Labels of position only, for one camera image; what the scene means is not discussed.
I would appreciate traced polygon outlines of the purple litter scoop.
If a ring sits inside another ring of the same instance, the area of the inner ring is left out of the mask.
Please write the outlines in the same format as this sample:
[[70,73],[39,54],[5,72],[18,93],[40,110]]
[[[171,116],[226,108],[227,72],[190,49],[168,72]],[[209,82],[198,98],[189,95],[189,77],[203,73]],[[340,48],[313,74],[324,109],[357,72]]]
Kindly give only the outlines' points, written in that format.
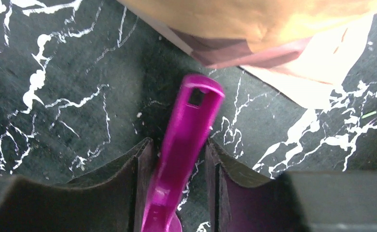
[[150,180],[141,231],[182,231],[176,210],[224,98],[215,80],[202,74],[184,77]]

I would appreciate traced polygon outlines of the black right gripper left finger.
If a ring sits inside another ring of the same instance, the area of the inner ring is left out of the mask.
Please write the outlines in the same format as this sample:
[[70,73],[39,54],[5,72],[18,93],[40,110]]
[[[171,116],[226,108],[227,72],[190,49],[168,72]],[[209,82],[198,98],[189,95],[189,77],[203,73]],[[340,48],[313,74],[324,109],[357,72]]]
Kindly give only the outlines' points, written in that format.
[[67,183],[0,177],[0,232],[138,232],[154,169],[153,140]]

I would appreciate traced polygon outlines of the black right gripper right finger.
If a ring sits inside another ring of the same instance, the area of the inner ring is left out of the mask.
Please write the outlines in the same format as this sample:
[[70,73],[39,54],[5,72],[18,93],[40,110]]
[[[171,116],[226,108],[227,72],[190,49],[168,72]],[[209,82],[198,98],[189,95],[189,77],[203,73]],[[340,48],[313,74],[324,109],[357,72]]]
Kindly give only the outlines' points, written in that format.
[[214,232],[377,232],[377,171],[283,172],[270,179],[205,146]]

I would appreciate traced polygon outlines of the cat litter bag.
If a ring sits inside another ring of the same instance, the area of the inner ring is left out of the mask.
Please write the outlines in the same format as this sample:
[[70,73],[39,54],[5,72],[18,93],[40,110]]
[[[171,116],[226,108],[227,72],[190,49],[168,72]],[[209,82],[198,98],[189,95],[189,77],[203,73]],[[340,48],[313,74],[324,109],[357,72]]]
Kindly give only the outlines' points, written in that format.
[[240,66],[306,109],[327,109],[362,55],[377,0],[124,0],[202,65]]

